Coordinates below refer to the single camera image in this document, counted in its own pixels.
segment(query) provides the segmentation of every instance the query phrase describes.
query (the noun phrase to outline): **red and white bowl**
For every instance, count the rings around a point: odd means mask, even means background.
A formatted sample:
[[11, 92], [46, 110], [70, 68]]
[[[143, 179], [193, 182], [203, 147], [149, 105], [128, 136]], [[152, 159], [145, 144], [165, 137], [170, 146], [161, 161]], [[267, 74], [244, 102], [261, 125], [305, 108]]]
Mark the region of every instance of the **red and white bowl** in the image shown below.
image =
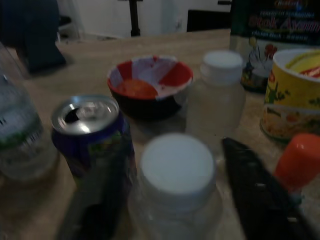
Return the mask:
[[186, 102], [192, 70], [175, 57], [146, 56], [123, 62], [107, 79], [120, 109], [137, 120], [156, 121], [174, 115]]

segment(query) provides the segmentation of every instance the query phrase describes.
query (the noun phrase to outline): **blue soda can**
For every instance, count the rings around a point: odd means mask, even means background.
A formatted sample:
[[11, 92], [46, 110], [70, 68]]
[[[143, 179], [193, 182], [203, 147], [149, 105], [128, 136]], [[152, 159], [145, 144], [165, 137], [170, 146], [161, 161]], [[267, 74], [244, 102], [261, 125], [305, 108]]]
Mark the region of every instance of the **blue soda can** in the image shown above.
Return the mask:
[[129, 141], [132, 148], [123, 154], [127, 161], [125, 187], [130, 189], [137, 175], [135, 151], [129, 123], [113, 98], [73, 96], [57, 107], [51, 122], [53, 144], [64, 155], [77, 184], [98, 161], [121, 149], [114, 145]]

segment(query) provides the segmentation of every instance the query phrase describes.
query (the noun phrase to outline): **beige table surface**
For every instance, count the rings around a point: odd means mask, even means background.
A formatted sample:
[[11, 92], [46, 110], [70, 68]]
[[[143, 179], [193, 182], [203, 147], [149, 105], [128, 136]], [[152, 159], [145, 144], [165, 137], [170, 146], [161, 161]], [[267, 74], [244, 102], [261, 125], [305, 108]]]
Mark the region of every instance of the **beige table surface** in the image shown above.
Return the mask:
[[[229, 35], [228, 30], [217, 30], [61, 44], [59, 49], [67, 59], [67, 66], [33, 76], [25, 81], [25, 86], [44, 125], [49, 128], [50, 116], [55, 106], [68, 97], [80, 94], [110, 95], [106, 75], [117, 63], [137, 56], [173, 55], [188, 64], [197, 79], [204, 53], [228, 48]], [[236, 138], [256, 150], [267, 168], [272, 171], [282, 150], [268, 140], [259, 129], [263, 98], [259, 94], [247, 93]], [[130, 124], [136, 159], [139, 160], [145, 144], [151, 138], [172, 131], [183, 132], [184, 111], [160, 123], [139, 124], [131, 120]], [[217, 184], [225, 205], [217, 239], [242, 239], [225, 176], [220, 174]], [[313, 221], [320, 221], [319, 185], [320, 180], [317, 179], [304, 190], [304, 212]], [[38, 184], [17, 186], [6, 181], [0, 188], [0, 225], [11, 236], [9, 239], [52, 240], [75, 189], [75, 183], [63, 158]], [[131, 223], [125, 210], [115, 239], [128, 240], [131, 238], [131, 232]]]

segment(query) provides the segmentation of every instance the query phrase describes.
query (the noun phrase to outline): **yellow can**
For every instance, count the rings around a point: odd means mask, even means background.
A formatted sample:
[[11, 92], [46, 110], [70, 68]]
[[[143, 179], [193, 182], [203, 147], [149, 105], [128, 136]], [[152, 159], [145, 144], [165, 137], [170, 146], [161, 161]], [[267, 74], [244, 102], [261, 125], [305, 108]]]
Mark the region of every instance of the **yellow can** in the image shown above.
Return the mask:
[[274, 55], [260, 122], [268, 137], [287, 143], [299, 133], [320, 134], [320, 79], [303, 73], [316, 67], [307, 56], [319, 54], [292, 49]]

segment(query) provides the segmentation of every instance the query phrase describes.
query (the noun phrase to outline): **orange bottle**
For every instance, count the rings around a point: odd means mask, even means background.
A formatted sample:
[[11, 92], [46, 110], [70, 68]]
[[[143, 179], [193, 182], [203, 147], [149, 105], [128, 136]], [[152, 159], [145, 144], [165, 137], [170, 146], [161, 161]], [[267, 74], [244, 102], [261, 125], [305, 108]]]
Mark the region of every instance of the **orange bottle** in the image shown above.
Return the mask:
[[298, 192], [320, 173], [320, 137], [296, 135], [279, 159], [274, 176], [289, 193]]

